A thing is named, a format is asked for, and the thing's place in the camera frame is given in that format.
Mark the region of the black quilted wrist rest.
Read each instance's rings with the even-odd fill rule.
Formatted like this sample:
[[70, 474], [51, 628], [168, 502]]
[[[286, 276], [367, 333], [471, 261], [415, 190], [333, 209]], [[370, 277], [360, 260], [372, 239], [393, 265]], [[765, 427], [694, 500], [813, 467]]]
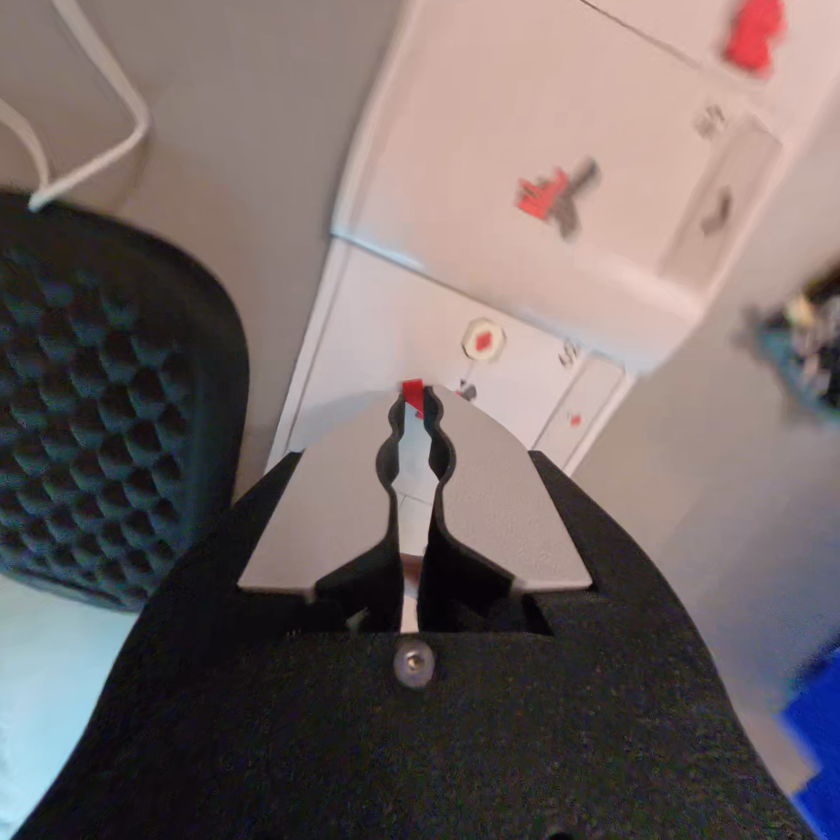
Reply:
[[243, 325], [200, 262], [2, 189], [3, 575], [142, 611], [228, 509], [248, 399]]

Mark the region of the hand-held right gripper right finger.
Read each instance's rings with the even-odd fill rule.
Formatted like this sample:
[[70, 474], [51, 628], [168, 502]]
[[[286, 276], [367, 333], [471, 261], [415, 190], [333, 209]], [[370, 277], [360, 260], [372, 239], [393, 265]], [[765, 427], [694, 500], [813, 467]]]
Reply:
[[526, 446], [446, 387], [424, 390], [438, 482], [431, 563], [465, 601], [582, 592], [593, 579]]

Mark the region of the red lego slope piece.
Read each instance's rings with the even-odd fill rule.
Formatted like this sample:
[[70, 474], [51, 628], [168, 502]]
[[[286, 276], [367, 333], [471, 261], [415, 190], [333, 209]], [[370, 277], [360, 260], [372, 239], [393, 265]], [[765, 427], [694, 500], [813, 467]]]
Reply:
[[784, 1], [742, 1], [732, 17], [722, 61], [751, 77], [768, 78], [773, 52], [786, 29]]

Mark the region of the blue plastic bin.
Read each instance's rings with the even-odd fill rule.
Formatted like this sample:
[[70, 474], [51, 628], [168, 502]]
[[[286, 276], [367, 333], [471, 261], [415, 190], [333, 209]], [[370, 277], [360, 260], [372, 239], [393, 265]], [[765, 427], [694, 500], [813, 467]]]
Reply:
[[815, 835], [839, 838], [839, 646], [824, 650], [801, 672], [782, 718], [815, 771], [792, 800]]

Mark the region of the white lego instruction booklet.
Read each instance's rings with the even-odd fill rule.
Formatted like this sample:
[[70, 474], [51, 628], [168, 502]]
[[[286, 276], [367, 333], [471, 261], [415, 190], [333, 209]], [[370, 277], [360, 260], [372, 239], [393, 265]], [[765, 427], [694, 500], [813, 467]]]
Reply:
[[446, 385], [654, 554], [802, 438], [741, 331], [838, 256], [838, 2], [407, 2], [329, 213], [268, 464]]

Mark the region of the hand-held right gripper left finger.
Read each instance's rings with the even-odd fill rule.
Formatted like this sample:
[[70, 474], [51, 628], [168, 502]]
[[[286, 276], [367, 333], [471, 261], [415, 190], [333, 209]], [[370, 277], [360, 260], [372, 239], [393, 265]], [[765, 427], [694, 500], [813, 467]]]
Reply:
[[247, 592], [302, 595], [397, 536], [404, 398], [376, 392], [300, 453], [238, 579]]

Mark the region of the red and black lego car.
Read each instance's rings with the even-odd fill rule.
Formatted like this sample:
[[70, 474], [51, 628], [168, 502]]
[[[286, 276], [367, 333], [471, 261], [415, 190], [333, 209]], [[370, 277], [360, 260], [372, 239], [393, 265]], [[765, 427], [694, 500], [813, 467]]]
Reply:
[[780, 305], [742, 312], [738, 345], [773, 373], [785, 408], [814, 424], [839, 421], [839, 265]]

